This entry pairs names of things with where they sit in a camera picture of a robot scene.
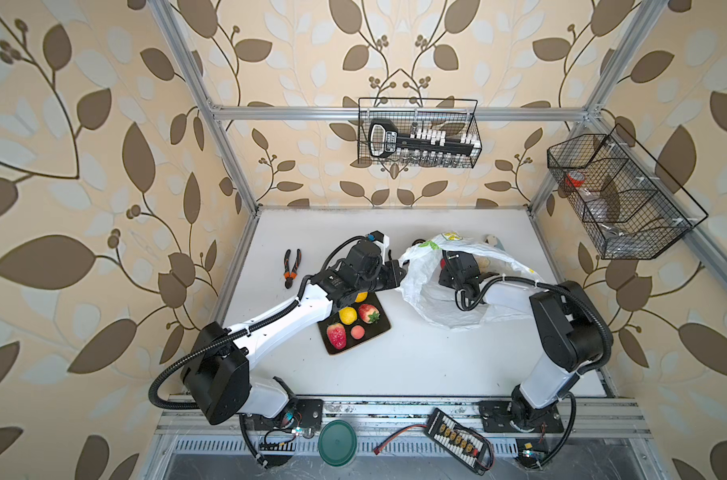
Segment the white plastic bag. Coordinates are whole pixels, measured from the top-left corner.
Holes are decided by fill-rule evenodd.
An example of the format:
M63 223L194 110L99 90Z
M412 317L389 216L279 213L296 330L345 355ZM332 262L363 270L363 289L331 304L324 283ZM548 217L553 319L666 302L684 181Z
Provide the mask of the white plastic bag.
M483 281L476 300L439 285L441 252L463 251L475 257ZM411 246L399 258L407 270L399 286L403 300L427 323L453 330L469 330L491 322L533 317L529 298L541 291L543 278L505 251L487 243L443 233Z

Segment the large red fake strawberry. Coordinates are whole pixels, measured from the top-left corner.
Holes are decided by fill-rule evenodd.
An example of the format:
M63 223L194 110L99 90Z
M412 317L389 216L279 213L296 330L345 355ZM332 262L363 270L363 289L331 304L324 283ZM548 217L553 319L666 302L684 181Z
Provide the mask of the large red fake strawberry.
M347 347L347 331L344 324L334 323L327 328L327 338L335 350L343 350Z

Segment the small red strawberry with stem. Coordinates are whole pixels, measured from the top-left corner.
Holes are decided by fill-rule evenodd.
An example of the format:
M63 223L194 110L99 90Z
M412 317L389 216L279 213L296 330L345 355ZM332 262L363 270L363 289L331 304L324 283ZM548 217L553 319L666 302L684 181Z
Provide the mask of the small red strawberry with stem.
M358 315L365 324L375 324L381 319L381 312L371 304L361 304L358 308Z

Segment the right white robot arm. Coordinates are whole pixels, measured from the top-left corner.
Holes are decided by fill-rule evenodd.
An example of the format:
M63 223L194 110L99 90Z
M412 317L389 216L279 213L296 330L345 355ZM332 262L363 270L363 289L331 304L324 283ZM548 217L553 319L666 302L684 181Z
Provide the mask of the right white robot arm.
M557 414L559 400L571 393L581 376L602 368L611 358L611 331L575 282L553 285L483 273L471 254L445 251L439 284L455 291L455 305L463 312L481 304L491 306L491 294L501 292L503 286L533 288L533 293L523 296L523 304L531 307L543 356L529 377L513 388L507 406L481 412L497 425L521 432L536 430Z

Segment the yellow lemon with leafy branch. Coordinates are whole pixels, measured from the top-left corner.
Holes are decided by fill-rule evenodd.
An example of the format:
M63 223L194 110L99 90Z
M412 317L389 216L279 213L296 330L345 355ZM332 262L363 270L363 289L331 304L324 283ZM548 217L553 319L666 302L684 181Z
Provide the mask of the yellow lemon with leafy branch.
M357 309L346 307L339 311L339 318L344 325L353 325L359 318Z

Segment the small pink fake cherry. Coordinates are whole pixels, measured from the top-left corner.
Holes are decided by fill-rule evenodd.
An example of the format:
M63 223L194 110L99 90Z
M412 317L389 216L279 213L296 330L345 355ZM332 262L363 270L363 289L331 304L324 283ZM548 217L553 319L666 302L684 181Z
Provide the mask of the small pink fake cherry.
M365 327L356 325L351 329L351 336L355 340L362 340L365 337Z

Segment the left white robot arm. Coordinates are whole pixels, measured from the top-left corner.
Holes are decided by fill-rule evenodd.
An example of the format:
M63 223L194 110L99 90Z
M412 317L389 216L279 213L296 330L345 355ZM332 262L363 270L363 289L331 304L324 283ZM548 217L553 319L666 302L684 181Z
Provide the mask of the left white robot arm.
M353 306L360 294L393 290L405 278L389 254L389 237L379 231L340 247L347 256L329 256L294 297L249 321L201 330L193 351L151 383L149 402L163 410L199 410L212 425L235 415L259 415L279 426L297 420L296 396L286 382L254 379L254 367L295 334Z

